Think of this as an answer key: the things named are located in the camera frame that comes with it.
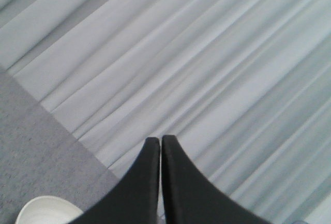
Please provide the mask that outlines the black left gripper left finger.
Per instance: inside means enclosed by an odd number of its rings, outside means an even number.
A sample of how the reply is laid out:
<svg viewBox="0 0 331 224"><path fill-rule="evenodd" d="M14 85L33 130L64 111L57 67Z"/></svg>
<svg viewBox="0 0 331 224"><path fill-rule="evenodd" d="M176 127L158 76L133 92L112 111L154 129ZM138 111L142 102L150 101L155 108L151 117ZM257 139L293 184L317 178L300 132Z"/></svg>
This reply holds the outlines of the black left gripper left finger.
<svg viewBox="0 0 331 224"><path fill-rule="evenodd" d="M71 223L157 223L160 143L147 138L117 185Z"/></svg>

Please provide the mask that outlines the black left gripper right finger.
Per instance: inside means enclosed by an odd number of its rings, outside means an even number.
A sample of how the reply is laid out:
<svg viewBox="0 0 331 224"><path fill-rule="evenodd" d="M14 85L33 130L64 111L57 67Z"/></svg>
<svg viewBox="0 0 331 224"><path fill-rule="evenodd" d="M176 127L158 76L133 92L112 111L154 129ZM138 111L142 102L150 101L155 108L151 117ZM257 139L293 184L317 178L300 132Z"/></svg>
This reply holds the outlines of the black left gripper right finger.
<svg viewBox="0 0 331 224"><path fill-rule="evenodd" d="M161 180L167 223L267 222L209 182L174 135L162 138Z"/></svg>

